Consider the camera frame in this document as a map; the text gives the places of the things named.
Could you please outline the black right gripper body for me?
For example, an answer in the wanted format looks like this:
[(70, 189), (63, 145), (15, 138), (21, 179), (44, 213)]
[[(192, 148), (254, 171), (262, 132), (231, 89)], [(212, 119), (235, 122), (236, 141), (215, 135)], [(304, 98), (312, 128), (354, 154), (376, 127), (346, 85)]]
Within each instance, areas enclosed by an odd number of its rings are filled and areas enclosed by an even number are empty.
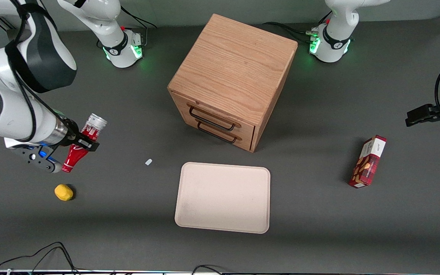
[(73, 120), (70, 120), (69, 118), (64, 118), (63, 122), (67, 129), (67, 132), (66, 132), (66, 136), (61, 141), (61, 146), (67, 147), (67, 146), (71, 146), (72, 144), (75, 143), (75, 141), (77, 141), (79, 136), (78, 133), (80, 131), (77, 123), (75, 123)]

